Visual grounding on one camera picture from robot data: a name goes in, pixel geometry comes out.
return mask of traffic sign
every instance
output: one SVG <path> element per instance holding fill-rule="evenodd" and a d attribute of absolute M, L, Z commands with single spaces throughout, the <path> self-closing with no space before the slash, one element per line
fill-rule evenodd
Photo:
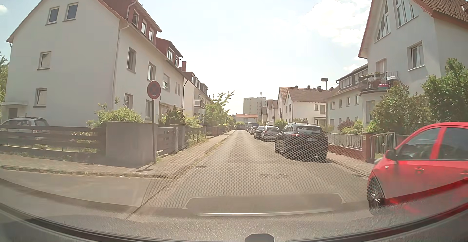
<path fill-rule="evenodd" d="M 155 100 L 161 95 L 161 85 L 155 80 L 149 82 L 148 87 L 146 88 L 148 96 Z"/>

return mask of manhole cover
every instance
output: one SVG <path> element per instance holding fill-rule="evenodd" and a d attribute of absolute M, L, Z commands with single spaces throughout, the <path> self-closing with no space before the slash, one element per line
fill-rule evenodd
<path fill-rule="evenodd" d="M 281 178 L 287 178 L 288 176 L 285 174 L 261 174 L 260 177 L 263 178 L 273 178 L 273 179 L 281 179 Z"/>

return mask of red car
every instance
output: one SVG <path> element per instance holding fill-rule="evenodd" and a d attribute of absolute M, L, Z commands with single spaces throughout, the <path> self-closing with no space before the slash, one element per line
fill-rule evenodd
<path fill-rule="evenodd" d="M 468 122 L 425 126 L 387 150 L 368 178 L 371 213 L 381 207 L 424 201 L 405 209 L 452 208 L 468 202 Z"/>

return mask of windshield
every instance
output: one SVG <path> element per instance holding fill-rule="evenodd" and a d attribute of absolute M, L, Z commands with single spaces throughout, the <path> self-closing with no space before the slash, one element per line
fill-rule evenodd
<path fill-rule="evenodd" d="M 0 40 L 0 242 L 468 241 L 468 0 L 0 0 Z"/>

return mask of metal gate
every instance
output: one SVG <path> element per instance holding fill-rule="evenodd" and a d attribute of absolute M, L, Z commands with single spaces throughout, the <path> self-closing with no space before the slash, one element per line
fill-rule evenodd
<path fill-rule="evenodd" d="M 373 160 L 380 158 L 389 149 L 396 148 L 396 135 L 394 132 L 385 132 L 372 135 L 371 140 L 371 158 Z"/>

